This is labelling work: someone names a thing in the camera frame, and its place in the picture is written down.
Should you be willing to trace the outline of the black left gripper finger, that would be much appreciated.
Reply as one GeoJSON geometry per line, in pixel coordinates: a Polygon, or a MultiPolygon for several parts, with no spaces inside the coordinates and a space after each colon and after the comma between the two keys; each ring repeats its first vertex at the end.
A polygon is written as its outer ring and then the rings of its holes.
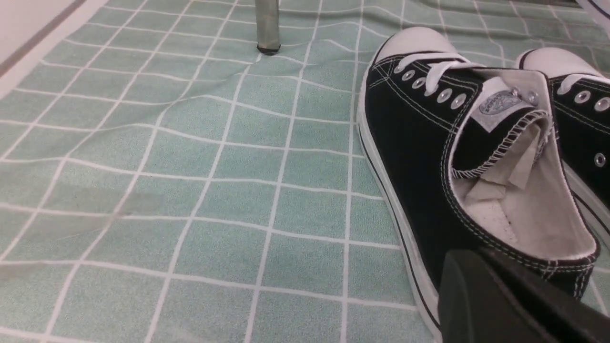
{"type": "Polygon", "coordinates": [[[445,343],[607,343],[609,318],[488,249],[445,255],[438,315],[445,343]]]}

